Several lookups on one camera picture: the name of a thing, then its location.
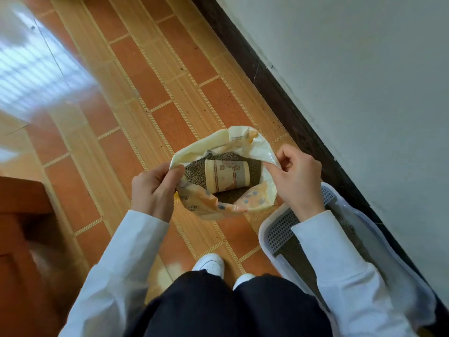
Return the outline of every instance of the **dark baseboard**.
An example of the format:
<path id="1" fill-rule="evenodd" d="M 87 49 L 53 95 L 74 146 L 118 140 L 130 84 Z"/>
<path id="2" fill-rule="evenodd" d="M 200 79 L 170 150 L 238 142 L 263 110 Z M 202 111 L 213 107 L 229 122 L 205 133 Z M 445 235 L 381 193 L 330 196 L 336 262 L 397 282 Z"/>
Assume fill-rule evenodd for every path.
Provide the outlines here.
<path id="1" fill-rule="evenodd" d="M 303 117 L 300 110 L 273 77 L 269 68 L 260 60 L 258 54 L 246 41 L 239 29 L 229 19 L 216 0 L 192 1 L 239 63 L 240 67 L 242 67 L 251 82 L 259 90 L 262 97 L 266 100 L 296 144 L 302 151 L 312 155 L 322 163 L 323 181 L 332 185 L 351 206 L 362 211 L 373 222 L 379 223 L 379 228 L 396 253 L 413 270 L 420 274 L 404 250 L 401 249 L 399 243 L 397 243 L 386 227 L 380 223 L 381 221 L 377 214 L 372 210 L 363 195 L 321 141 L 320 137 L 318 137 Z M 437 329 L 435 327 L 431 329 L 435 336 L 439 335 L 438 332 L 448 331 L 449 328 L 445 325 L 444 329 L 440 330 L 442 328 L 442 320 L 449 321 L 449 319 L 445 318 L 449 317 L 449 315 L 447 315 L 447 311 L 440 301 L 438 303 L 437 313 L 439 313 L 437 320 L 439 323 L 435 326 Z"/>

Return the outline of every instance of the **white long-sleeve shirt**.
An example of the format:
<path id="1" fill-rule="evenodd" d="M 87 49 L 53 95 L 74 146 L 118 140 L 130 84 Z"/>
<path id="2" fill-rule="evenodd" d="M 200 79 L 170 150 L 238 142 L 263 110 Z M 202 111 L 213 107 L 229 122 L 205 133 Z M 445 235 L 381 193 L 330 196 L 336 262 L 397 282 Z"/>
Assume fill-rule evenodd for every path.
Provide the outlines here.
<path id="1" fill-rule="evenodd" d="M 149 270 L 168 224 L 129 210 L 93 266 L 60 337 L 121 337 L 142 310 Z M 391 304 L 375 267 L 363 260 L 330 211 L 292 227 L 317 275 L 339 331 L 335 335 L 415 336 Z"/>

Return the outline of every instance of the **litter box grid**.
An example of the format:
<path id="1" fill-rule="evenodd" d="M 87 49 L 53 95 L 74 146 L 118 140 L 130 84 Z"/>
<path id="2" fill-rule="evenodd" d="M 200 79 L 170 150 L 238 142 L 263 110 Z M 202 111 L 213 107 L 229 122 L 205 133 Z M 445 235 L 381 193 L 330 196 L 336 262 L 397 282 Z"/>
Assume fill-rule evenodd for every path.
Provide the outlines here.
<path id="1" fill-rule="evenodd" d="M 326 188 L 322 187 L 321 192 L 323 193 L 324 205 L 328 204 L 334 198 L 334 195 Z M 290 228 L 298 222 L 300 221 L 290 208 L 273 222 L 267 234 L 268 246 L 271 248 L 273 254 L 293 236 Z"/>

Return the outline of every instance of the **white sneaker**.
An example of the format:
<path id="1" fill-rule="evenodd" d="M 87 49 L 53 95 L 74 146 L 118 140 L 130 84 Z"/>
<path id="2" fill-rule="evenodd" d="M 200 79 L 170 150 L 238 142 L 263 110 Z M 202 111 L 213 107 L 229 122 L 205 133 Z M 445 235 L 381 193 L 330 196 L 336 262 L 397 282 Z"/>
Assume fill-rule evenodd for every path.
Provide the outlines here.
<path id="1" fill-rule="evenodd" d="M 235 281 L 235 284 L 234 284 L 232 290 L 235 290 L 237 288 L 237 286 L 240 285 L 241 283 L 244 283 L 245 281 L 251 280 L 253 278 L 255 278 L 255 275 L 253 275 L 251 273 L 245 273 L 245 274 L 241 275 Z"/>
<path id="2" fill-rule="evenodd" d="M 215 253 L 209 253 L 201 257 L 195 264 L 192 271 L 206 270 L 211 275 L 217 275 L 224 278 L 225 264 L 221 256 Z"/>

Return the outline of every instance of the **person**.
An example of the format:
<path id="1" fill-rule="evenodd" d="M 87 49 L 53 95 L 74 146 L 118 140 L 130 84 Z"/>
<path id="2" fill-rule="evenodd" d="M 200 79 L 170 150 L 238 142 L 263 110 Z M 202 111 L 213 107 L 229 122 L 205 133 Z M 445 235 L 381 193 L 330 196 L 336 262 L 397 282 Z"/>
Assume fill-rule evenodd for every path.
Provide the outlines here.
<path id="1" fill-rule="evenodd" d="M 245 274 L 229 288 L 216 254 L 200 258 L 144 307 L 149 270 L 184 174 L 182 166 L 169 170 L 165 163 L 132 180 L 131 210 L 89 272 L 59 336 L 415 336 L 394 310 L 379 272 L 325 210 L 321 163 L 289 145 L 277 158 L 282 168 L 264 165 L 300 221 L 291 229 L 330 314 L 315 297 L 273 275 Z"/>

